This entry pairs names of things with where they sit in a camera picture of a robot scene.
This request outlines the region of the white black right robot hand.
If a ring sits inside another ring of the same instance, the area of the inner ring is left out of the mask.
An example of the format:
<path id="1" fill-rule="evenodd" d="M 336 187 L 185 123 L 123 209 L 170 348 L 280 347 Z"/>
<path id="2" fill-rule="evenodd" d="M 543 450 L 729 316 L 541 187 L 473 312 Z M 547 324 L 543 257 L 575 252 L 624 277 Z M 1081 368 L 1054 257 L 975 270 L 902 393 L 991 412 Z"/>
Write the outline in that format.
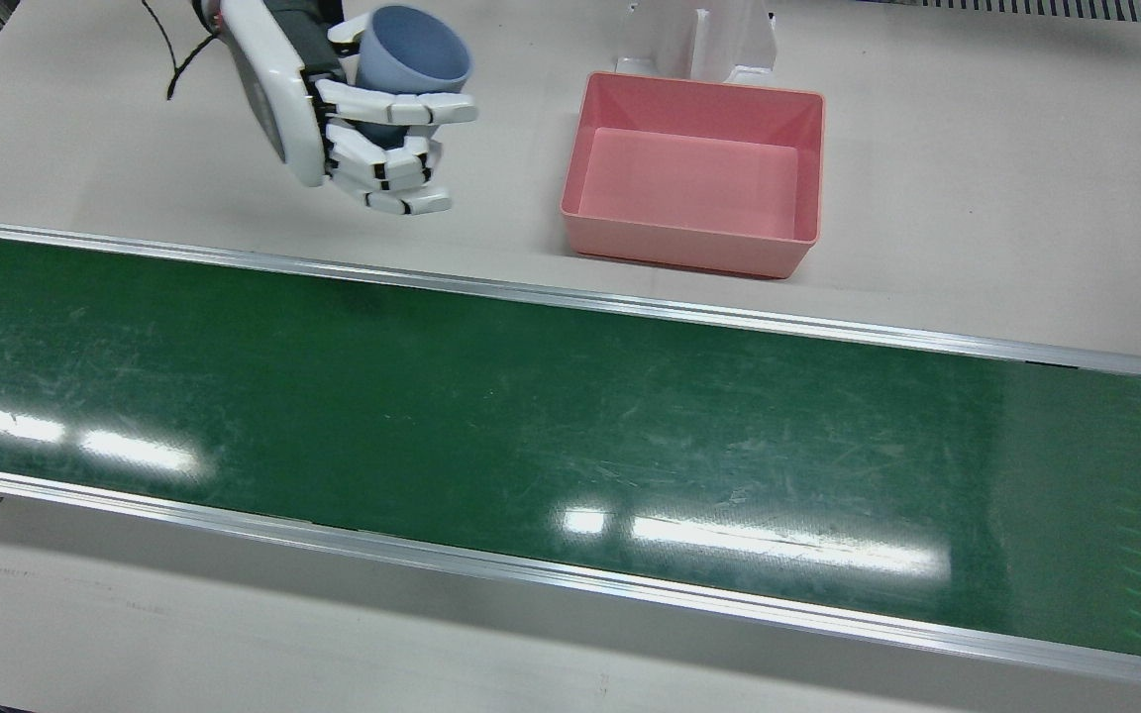
<path id="1" fill-rule="evenodd" d="M 462 37 L 416 6 L 357 15 L 339 1 L 196 1 L 230 52 L 251 112 L 308 188 L 332 184 L 385 214 L 448 211 L 434 183 L 443 125 L 478 118 Z"/>

